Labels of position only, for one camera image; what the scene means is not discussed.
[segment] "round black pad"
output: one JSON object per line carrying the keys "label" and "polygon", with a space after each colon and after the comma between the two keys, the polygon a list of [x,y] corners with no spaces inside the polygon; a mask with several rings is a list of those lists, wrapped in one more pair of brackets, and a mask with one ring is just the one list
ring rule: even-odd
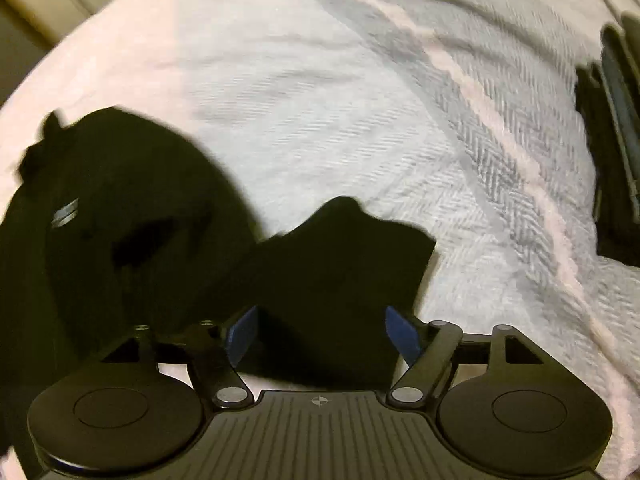
{"label": "round black pad", "polygon": [[56,468],[124,474],[183,449],[202,417],[186,384],[137,364],[101,364],[42,392],[28,427],[38,453]]}
{"label": "round black pad", "polygon": [[580,386],[507,384],[485,374],[447,393],[438,425],[463,456],[495,474],[575,472],[597,462],[611,431],[604,402]]}
{"label": "round black pad", "polygon": [[566,419],[564,404],[554,396],[535,390],[518,390],[494,401],[494,415],[508,428],[524,433],[544,433]]}

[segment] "blue plastic piece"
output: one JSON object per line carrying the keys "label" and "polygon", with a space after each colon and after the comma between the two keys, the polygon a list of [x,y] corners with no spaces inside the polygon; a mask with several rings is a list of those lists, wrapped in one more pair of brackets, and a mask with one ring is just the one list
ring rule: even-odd
{"label": "blue plastic piece", "polygon": [[412,366],[422,354],[420,337],[415,326],[392,306],[386,308],[386,335],[400,352],[404,361]]}
{"label": "blue plastic piece", "polygon": [[226,356],[233,368],[238,366],[257,335],[258,307],[253,306],[229,328],[226,334]]}

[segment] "black cloth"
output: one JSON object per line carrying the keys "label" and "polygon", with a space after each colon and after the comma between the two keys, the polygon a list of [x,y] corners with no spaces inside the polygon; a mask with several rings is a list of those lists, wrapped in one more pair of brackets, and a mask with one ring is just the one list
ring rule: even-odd
{"label": "black cloth", "polygon": [[640,266],[640,22],[602,31],[600,62],[579,66],[575,87],[596,169],[597,253]]}
{"label": "black cloth", "polygon": [[62,128],[52,114],[42,137],[0,224],[0,452],[13,445],[29,479],[42,471],[32,400],[133,324],[171,334],[258,304],[261,341],[241,370],[389,386],[383,312],[412,308],[434,248],[424,232],[337,198],[258,243],[223,171],[160,124],[107,108]]}

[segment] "wall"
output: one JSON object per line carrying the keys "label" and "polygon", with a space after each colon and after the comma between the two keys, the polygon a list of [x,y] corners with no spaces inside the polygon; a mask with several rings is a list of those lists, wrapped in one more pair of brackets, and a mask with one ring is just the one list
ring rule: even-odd
{"label": "wall", "polygon": [[44,38],[0,0],[0,106],[49,50]]}

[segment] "bed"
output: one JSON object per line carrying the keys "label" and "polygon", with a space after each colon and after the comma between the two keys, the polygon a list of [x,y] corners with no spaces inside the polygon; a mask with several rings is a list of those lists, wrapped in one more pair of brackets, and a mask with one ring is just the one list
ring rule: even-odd
{"label": "bed", "polygon": [[0,110],[0,202],[50,111],[109,106],[215,156],[267,236],[357,197],[436,238],[421,319],[512,324],[604,399],[598,471],[622,480],[640,467],[640,270],[596,254],[574,83],[623,11],[640,0],[115,0]]}

